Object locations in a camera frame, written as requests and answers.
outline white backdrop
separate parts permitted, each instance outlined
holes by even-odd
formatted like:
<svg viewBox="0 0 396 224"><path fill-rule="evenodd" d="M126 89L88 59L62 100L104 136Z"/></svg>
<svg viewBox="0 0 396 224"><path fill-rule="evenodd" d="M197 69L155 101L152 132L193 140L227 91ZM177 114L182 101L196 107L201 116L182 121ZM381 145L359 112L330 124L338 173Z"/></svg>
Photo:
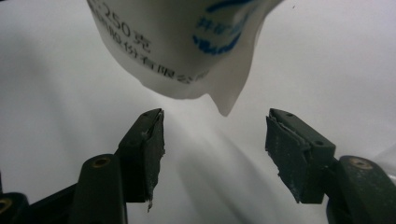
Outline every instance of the white backdrop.
<svg viewBox="0 0 396 224"><path fill-rule="evenodd" d="M150 109L165 110L154 206L130 223L327 223L295 203L264 152L271 107L375 160L396 143L396 2L289 0L267 18L247 84L222 117L206 95L174 100L112 59L85 1L0 3L0 169L34 203L76 183ZM396 153L389 161L396 160Z"/></svg>

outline plastic bag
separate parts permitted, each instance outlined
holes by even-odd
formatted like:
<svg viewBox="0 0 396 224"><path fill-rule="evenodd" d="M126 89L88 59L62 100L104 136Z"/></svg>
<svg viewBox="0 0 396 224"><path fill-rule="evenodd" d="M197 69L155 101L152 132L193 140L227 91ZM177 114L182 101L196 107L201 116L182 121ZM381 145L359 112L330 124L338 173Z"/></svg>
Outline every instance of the plastic bag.
<svg viewBox="0 0 396 224"><path fill-rule="evenodd" d="M281 0L87 1L108 50L144 86L177 99L208 93L227 116Z"/></svg>

